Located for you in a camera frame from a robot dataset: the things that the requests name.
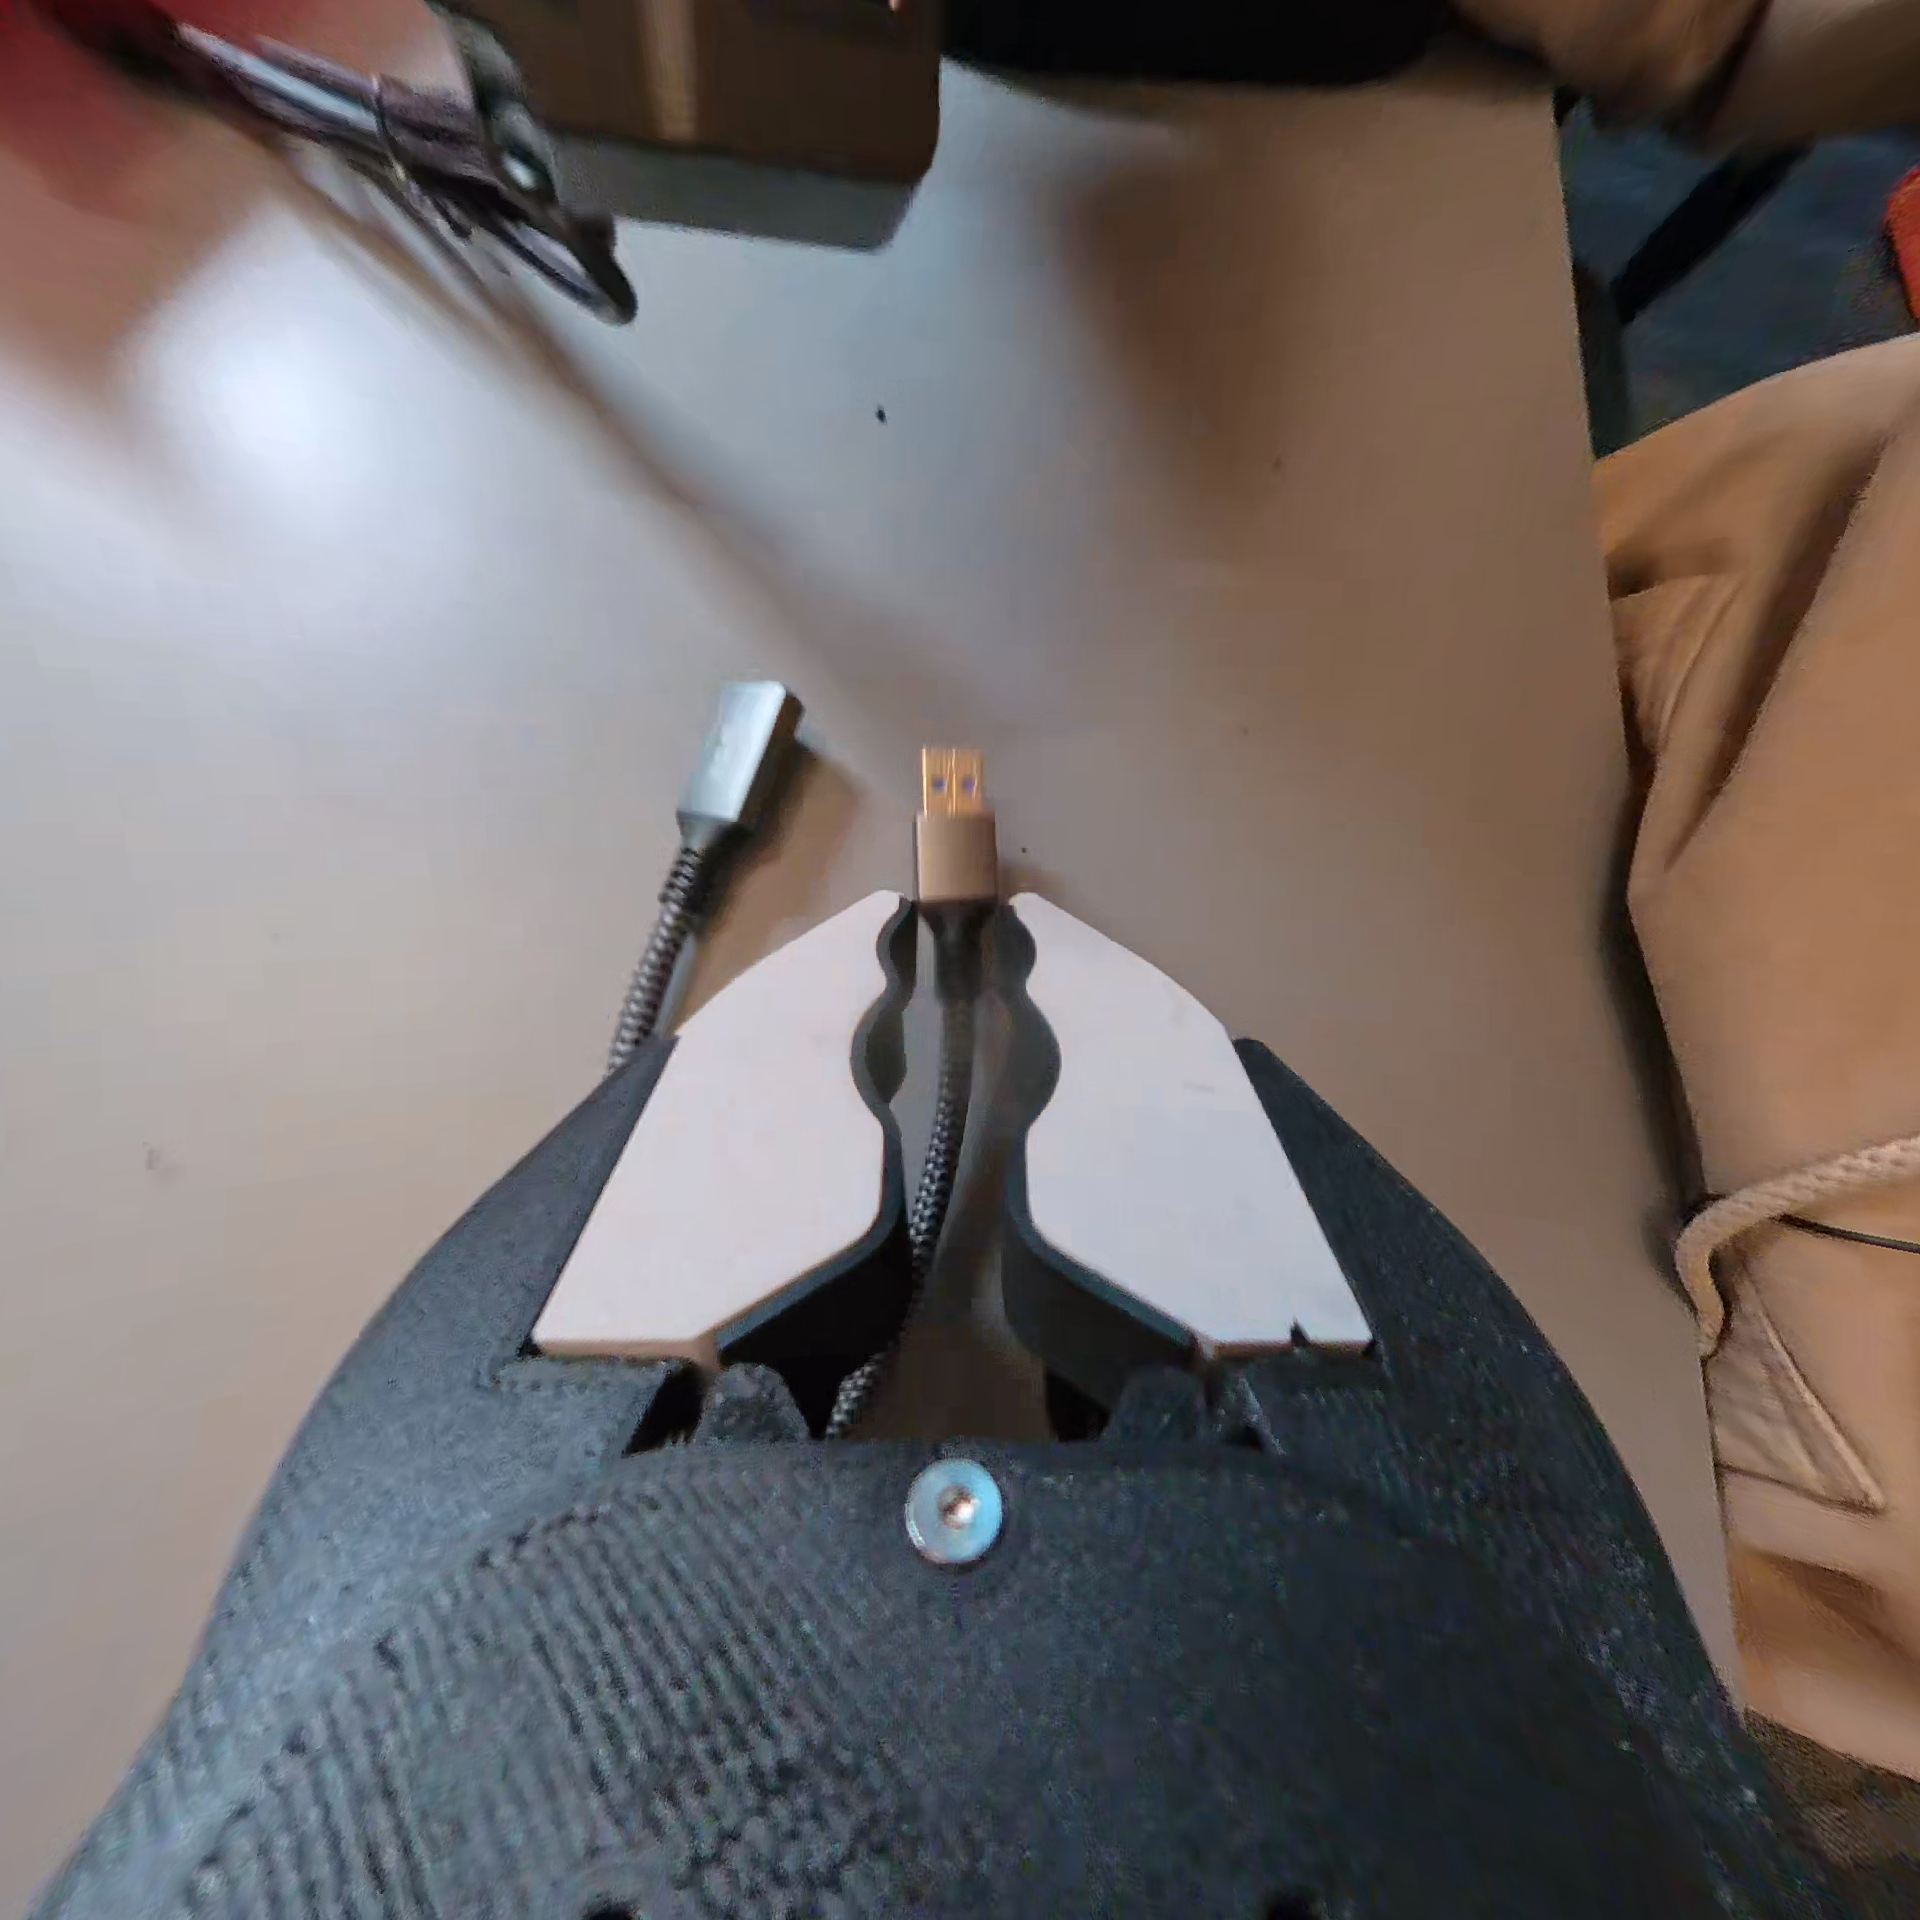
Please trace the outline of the person's beige hoodie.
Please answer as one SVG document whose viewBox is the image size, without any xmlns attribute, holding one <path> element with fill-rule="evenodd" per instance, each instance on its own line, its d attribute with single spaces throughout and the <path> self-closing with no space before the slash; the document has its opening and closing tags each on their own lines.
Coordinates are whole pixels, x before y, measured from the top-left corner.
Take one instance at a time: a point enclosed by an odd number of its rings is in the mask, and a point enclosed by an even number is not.
<svg viewBox="0 0 1920 1920">
<path fill-rule="evenodd" d="M 1597 469 L 1754 1707 L 1917 1768 L 1917 340 Z"/>
</svg>

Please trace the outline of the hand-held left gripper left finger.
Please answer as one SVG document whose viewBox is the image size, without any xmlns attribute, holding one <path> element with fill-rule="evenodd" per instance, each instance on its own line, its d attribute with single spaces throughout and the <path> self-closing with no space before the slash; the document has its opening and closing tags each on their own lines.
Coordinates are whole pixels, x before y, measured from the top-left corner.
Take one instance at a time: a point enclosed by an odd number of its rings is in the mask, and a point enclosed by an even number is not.
<svg viewBox="0 0 1920 1920">
<path fill-rule="evenodd" d="M 684 1022 L 533 1322 L 543 1356 L 857 1365 L 884 1341 L 913 932 L 875 891 Z"/>
</svg>

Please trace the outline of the grey usb hub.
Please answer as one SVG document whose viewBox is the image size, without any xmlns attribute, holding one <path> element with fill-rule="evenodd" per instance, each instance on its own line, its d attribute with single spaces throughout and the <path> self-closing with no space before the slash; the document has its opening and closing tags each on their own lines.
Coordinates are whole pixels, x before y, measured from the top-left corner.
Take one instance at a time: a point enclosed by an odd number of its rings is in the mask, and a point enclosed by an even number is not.
<svg viewBox="0 0 1920 1920">
<path fill-rule="evenodd" d="M 432 5 L 456 90 L 157 12 L 131 55 L 172 90 L 326 150 L 420 228 L 633 322 L 617 226 L 842 253 L 890 241 L 940 134 L 936 5 Z"/>
</svg>

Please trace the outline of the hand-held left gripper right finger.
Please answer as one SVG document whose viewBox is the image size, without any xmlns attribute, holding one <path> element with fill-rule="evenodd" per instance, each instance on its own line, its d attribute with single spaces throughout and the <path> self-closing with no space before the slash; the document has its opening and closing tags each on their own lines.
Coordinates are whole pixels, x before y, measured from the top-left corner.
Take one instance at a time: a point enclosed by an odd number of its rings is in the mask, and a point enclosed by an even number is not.
<svg viewBox="0 0 1920 1920">
<path fill-rule="evenodd" d="M 1041 1362 L 1361 1354 L 1373 1327 L 1227 1031 L 1038 896 L 999 924 L 1018 1113 L 1003 1302 Z"/>
</svg>

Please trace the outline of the person's right forearm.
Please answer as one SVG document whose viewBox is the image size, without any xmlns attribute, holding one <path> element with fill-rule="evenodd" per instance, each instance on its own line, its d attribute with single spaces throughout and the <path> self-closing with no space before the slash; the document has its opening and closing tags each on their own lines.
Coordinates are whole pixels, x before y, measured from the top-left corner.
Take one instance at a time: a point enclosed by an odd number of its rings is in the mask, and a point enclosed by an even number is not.
<svg viewBox="0 0 1920 1920">
<path fill-rule="evenodd" d="M 1708 153 L 1916 130 L 1914 3 L 1457 3 L 1616 123 Z"/>
</svg>

